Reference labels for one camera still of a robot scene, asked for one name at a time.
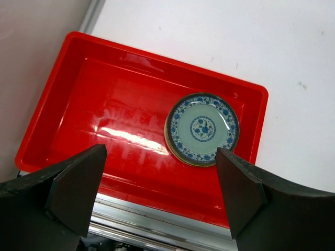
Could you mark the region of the red plastic bin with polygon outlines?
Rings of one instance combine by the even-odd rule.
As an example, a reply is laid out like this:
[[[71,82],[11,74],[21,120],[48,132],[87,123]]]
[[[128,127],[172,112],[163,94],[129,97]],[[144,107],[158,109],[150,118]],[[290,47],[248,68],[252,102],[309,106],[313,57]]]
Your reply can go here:
[[[234,152],[255,163],[268,99],[263,86],[71,32],[15,164],[34,172],[103,144],[100,193],[228,227],[216,168],[186,165],[166,148],[170,110],[197,92],[217,95],[236,111],[241,132]]]

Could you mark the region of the blue patterned plate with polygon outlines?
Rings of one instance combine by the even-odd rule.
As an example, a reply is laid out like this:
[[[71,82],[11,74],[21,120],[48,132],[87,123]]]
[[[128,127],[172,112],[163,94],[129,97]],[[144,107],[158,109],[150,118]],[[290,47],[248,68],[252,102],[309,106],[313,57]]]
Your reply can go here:
[[[239,136],[234,109],[210,93],[193,93],[180,99],[164,125],[169,150],[183,163],[197,167],[214,166],[217,148],[233,151]]]

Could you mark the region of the aluminium frame rail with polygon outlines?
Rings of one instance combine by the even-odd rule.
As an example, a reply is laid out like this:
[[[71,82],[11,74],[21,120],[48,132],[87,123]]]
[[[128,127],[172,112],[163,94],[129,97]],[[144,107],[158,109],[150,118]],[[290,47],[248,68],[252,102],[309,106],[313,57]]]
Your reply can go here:
[[[219,1],[92,1],[80,31],[227,73]],[[98,194],[90,232],[153,250],[236,250],[229,230]]]

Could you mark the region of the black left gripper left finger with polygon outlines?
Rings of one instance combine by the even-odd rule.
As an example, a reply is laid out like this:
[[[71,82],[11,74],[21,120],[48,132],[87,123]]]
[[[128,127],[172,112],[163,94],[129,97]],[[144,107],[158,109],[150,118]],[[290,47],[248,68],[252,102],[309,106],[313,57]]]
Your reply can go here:
[[[107,150],[96,144],[1,183],[1,250],[76,250],[86,237]]]

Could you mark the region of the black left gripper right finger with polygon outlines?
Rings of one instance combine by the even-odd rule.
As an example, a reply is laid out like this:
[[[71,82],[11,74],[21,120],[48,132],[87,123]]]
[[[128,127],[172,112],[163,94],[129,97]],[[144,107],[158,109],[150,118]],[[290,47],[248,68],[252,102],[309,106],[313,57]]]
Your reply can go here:
[[[216,167],[238,250],[334,250],[334,194],[218,148]]]

